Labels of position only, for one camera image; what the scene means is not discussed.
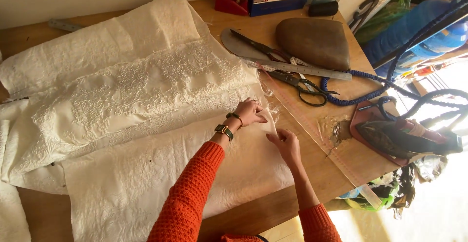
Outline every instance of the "scissors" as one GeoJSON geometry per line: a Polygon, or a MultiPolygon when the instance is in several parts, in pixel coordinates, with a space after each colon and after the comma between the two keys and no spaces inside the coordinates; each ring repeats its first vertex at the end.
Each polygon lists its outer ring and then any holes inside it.
{"type": "Polygon", "coordinates": [[[283,62],[283,63],[288,63],[290,64],[290,60],[289,60],[289,57],[287,57],[286,55],[284,55],[283,53],[281,53],[280,51],[276,50],[276,49],[273,49],[271,47],[268,47],[262,43],[259,43],[259,42],[255,42],[253,41],[252,39],[249,39],[248,37],[244,36],[244,35],[241,35],[239,33],[237,33],[236,31],[232,30],[231,29],[231,33],[239,38],[240,40],[242,40],[243,42],[246,42],[248,43],[249,45],[253,46],[255,49],[257,49],[258,51],[266,54],[268,56],[268,58],[272,61],[276,61],[276,62],[283,62]],[[278,56],[280,56],[282,58],[282,60],[280,59],[277,59],[274,55],[274,54],[277,54],[278,56]]]}
{"type": "Polygon", "coordinates": [[[336,95],[340,95],[339,93],[337,93],[336,91],[323,91],[319,88],[319,86],[317,86],[316,84],[312,83],[311,81],[309,81],[308,79],[305,79],[305,78],[297,78],[297,77],[292,77],[292,76],[288,76],[288,75],[284,75],[284,74],[281,74],[279,72],[276,72],[276,71],[273,71],[273,72],[268,72],[268,74],[276,79],[279,79],[283,82],[286,82],[288,84],[290,84],[291,86],[295,87],[298,91],[299,91],[299,98],[301,99],[301,101],[313,106],[313,107],[322,107],[324,106],[325,104],[327,104],[328,102],[328,99],[327,99],[327,95],[328,94],[336,94],[336,95]],[[317,90],[317,92],[315,91],[309,91],[309,90],[306,90],[306,89],[303,89],[301,88],[301,86],[299,86],[299,83],[302,83],[302,84],[309,84],[311,85],[314,89],[317,90]],[[323,103],[321,104],[314,104],[314,103],[310,103],[306,100],[304,100],[301,96],[301,93],[306,93],[306,94],[309,94],[309,95],[318,95],[318,96],[321,96],[323,97],[323,103]]]}

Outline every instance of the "green plastic bag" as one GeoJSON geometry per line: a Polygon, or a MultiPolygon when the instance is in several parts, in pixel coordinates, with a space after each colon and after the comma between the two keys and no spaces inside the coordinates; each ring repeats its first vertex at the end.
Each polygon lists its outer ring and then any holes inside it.
{"type": "Polygon", "coordinates": [[[358,43],[363,46],[369,40],[385,31],[391,24],[402,18],[411,10],[410,0],[392,0],[378,11],[354,35],[358,43]]]}

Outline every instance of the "blue hose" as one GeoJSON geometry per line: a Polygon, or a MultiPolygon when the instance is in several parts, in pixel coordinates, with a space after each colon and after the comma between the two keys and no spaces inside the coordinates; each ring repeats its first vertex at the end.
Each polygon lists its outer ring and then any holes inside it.
{"type": "MultiPolygon", "coordinates": [[[[345,71],[346,73],[350,73],[351,75],[353,75],[355,77],[365,77],[365,78],[369,78],[369,79],[373,79],[373,80],[376,80],[378,82],[381,82],[381,83],[384,84],[384,86],[382,88],[380,88],[378,90],[375,90],[375,91],[373,91],[371,93],[368,93],[368,94],[366,94],[364,96],[361,96],[361,97],[359,97],[357,99],[354,99],[354,100],[340,100],[340,99],[338,99],[338,98],[336,98],[336,97],[334,97],[334,96],[332,96],[330,94],[327,94],[328,101],[335,104],[335,105],[338,105],[338,106],[350,106],[350,105],[355,105],[355,104],[358,104],[360,102],[363,102],[363,101],[370,100],[370,99],[373,99],[375,97],[378,97],[378,96],[382,95],[389,88],[394,88],[396,91],[401,93],[403,96],[407,96],[407,97],[409,97],[411,99],[417,100],[417,102],[416,102],[414,107],[412,107],[407,113],[401,115],[400,117],[389,116],[388,113],[386,113],[383,110],[383,106],[382,106],[383,103],[381,103],[379,105],[379,109],[380,109],[382,115],[386,119],[389,119],[389,120],[396,120],[397,118],[407,119],[407,118],[411,117],[412,115],[414,115],[416,113],[416,111],[422,105],[424,105],[425,103],[430,103],[432,105],[438,105],[438,106],[443,106],[443,107],[456,107],[456,108],[459,108],[459,109],[455,110],[455,111],[450,111],[448,113],[445,113],[445,114],[443,114],[440,117],[435,118],[435,119],[424,120],[423,122],[421,122],[421,124],[425,123],[426,126],[430,126],[430,125],[434,124],[435,122],[438,122],[438,121],[440,121],[442,119],[452,118],[452,117],[454,117],[454,116],[456,116],[458,114],[461,114],[461,116],[454,123],[452,123],[452,125],[450,126],[450,127],[453,127],[456,123],[458,123],[463,118],[465,118],[466,115],[468,115],[468,105],[454,104],[454,103],[448,103],[448,102],[442,102],[442,101],[435,101],[435,100],[432,100],[432,97],[451,94],[451,95],[454,95],[454,96],[464,97],[465,99],[468,100],[468,93],[466,93],[466,92],[464,92],[462,90],[458,90],[458,89],[441,89],[441,90],[436,90],[434,92],[428,93],[427,95],[421,97],[419,95],[416,95],[416,94],[414,94],[414,93],[412,93],[410,91],[407,91],[407,90],[395,85],[393,83],[393,81],[392,81],[392,77],[393,77],[393,73],[395,72],[396,64],[400,60],[401,56],[403,56],[403,54],[410,47],[413,46],[413,43],[419,37],[421,37],[423,34],[425,34],[427,31],[429,31],[436,24],[438,24],[439,22],[441,22],[442,20],[444,20],[445,18],[447,18],[448,16],[450,16],[454,12],[458,11],[459,9],[463,8],[467,4],[468,4],[468,0],[460,0],[453,7],[453,9],[444,12],[439,17],[437,17],[434,20],[432,20],[431,22],[429,22],[425,27],[423,27],[421,30],[419,30],[419,32],[417,32],[406,44],[404,44],[400,48],[400,50],[397,53],[395,59],[392,61],[391,65],[390,65],[389,71],[387,73],[387,79],[383,79],[381,77],[378,77],[378,76],[375,76],[375,75],[372,75],[372,74],[369,74],[369,73],[361,72],[361,71],[356,71],[356,70],[345,71]]],[[[322,78],[322,80],[320,82],[320,87],[321,87],[322,90],[328,91],[327,83],[328,83],[329,79],[330,79],[329,77],[323,77],[322,78]]]]}

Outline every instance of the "woman's right hand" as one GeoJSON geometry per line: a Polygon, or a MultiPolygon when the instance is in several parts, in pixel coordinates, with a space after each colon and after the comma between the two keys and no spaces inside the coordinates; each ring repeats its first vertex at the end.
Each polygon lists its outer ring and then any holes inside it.
{"type": "Polygon", "coordinates": [[[302,166],[301,149],[299,148],[297,136],[284,129],[276,129],[276,132],[278,136],[266,134],[266,138],[278,148],[289,169],[292,170],[302,166]]]}

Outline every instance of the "sweater sleeve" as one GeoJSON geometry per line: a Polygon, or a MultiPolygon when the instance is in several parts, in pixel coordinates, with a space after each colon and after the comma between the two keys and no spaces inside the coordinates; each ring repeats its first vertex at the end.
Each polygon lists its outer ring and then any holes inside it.
{"type": "Polygon", "coordinates": [[[202,145],[169,190],[148,242],[196,242],[208,192],[223,159],[219,144],[202,145]]]}
{"type": "Polygon", "coordinates": [[[305,242],[341,242],[340,235],[322,203],[300,210],[299,218],[305,242]]]}

